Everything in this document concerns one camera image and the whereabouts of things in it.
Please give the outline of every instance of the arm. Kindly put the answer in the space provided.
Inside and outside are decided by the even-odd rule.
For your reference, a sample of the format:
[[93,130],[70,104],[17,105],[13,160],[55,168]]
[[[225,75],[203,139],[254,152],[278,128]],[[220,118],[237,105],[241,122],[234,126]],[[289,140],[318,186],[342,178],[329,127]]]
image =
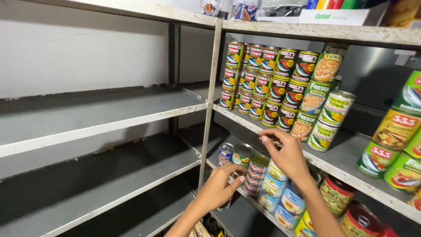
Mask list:
[[235,171],[247,172],[241,165],[233,163],[224,164],[214,169],[196,198],[164,237],[188,236],[204,215],[226,203],[245,180],[244,176],[240,176],[227,186],[226,182],[229,180],[229,176]]
[[[346,237],[310,175],[301,142],[278,129],[265,129],[259,135],[278,168],[301,190],[316,236]],[[278,151],[274,143],[281,143],[283,148]]]

